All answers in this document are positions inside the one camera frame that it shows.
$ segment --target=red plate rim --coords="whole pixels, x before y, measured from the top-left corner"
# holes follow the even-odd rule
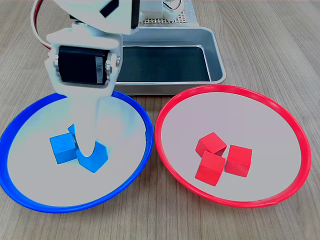
[[[273,109],[274,111],[276,111],[291,126],[299,142],[299,146],[301,150],[301,166],[300,166],[298,175],[296,176],[295,180],[291,183],[291,185],[288,188],[286,188],[282,192],[272,197],[268,197],[262,200],[256,200],[256,201],[226,200],[223,198],[215,197],[193,186],[192,184],[187,182],[184,178],[182,178],[171,166],[171,164],[169,163],[165,155],[165,152],[162,146],[162,139],[161,139],[162,127],[167,114],[171,111],[171,109],[174,106],[176,106],[178,103],[182,102],[187,98],[190,98],[192,96],[199,95],[199,94],[213,93],[213,92],[237,94],[237,95],[241,95],[241,96],[256,100],[268,106],[269,108]],[[172,99],[169,100],[169,102],[165,104],[165,106],[162,108],[162,110],[160,111],[156,119],[154,129],[155,129],[154,141],[155,141],[157,152],[163,164],[168,169],[168,171],[173,175],[173,177],[178,182],[180,182],[183,186],[185,186],[187,189],[191,190],[193,193],[218,204],[222,204],[230,207],[237,207],[237,208],[261,208],[261,207],[276,205],[290,198],[292,195],[294,195],[305,183],[310,172],[311,158],[312,158],[311,148],[310,148],[308,138],[304,130],[302,129],[302,127],[297,122],[297,120],[287,110],[285,110],[282,106],[280,106],[275,101],[271,100],[270,98],[264,95],[261,95],[260,93],[257,93],[255,91],[252,91],[246,88],[232,86],[232,85],[203,85],[203,86],[197,86],[197,87],[193,87],[188,90],[185,90],[177,94],[176,96],[174,96]]]

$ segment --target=blue block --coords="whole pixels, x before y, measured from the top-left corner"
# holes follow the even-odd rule
[[[94,150],[91,156],[85,157],[77,148],[76,156],[79,164],[90,172],[98,171],[108,160],[107,148],[99,142],[95,142]]]
[[[68,127],[68,131],[73,135],[73,137],[76,136],[76,130],[75,130],[74,124],[72,124],[70,127]]]
[[[58,164],[63,164],[77,158],[77,148],[71,133],[51,137],[50,142]]]

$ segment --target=wood grain surface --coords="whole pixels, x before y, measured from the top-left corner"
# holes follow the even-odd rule
[[[312,150],[309,177],[277,206],[238,209],[202,199],[166,170],[155,148],[141,175],[97,207],[46,214],[0,190],[0,240],[319,240],[320,1],[193,2],[212,29],[226,70],[224,84],[257,91],[300,122]],[[29,0],[0,1],[0,132],[24,108],[54,92],[44,66],[48,50],[30,27]],[[47,0],[38,16],[46,34],[71,25]],[[153,123],[169,97],[135,97]]]

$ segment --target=red cube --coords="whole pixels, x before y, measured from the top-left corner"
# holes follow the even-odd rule
[[[195,151],[200,155],[200,157],[203,156],[204,152],[216,154],[221,157],[226,148],[227,145],[224,141],[222,141],[220,137],[213,132],[198,141]]]
[[[224,171],[246,178],[251,166],[251,157],[251,149],[231,145]]]
[[[224,171],[226,159],[205,151],[195,178],[212,186],[216,186]]]

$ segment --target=white robot part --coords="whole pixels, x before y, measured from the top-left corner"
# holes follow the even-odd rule
[[[138,0],[54,1],[74,18],[105,33],[130,35],[138,30],[139,21],[134,20]]]
[[[85,157],[91,156],[96,143],[96,121],[99,101],[109,97],[122,66],[123,39],[120,34],[108,34],[84,23],[73,24],[47,36],[52,48],[45,67],[55,91],[70,99],[76,141]],[[73,84],[63,82],[59,70],[59,48],[70,46],[95,50],[107,50],[105,65],[107,82],[104,85]]]
[[[100,99],[112,95],[122,67],[122,35],[134,34],[145,19],[174,21],[184,0],[54,1],[76,22],[47,36],[51,50],[45,67],[55,91],[71,101],[76,142],[89,157],[97,140]]]

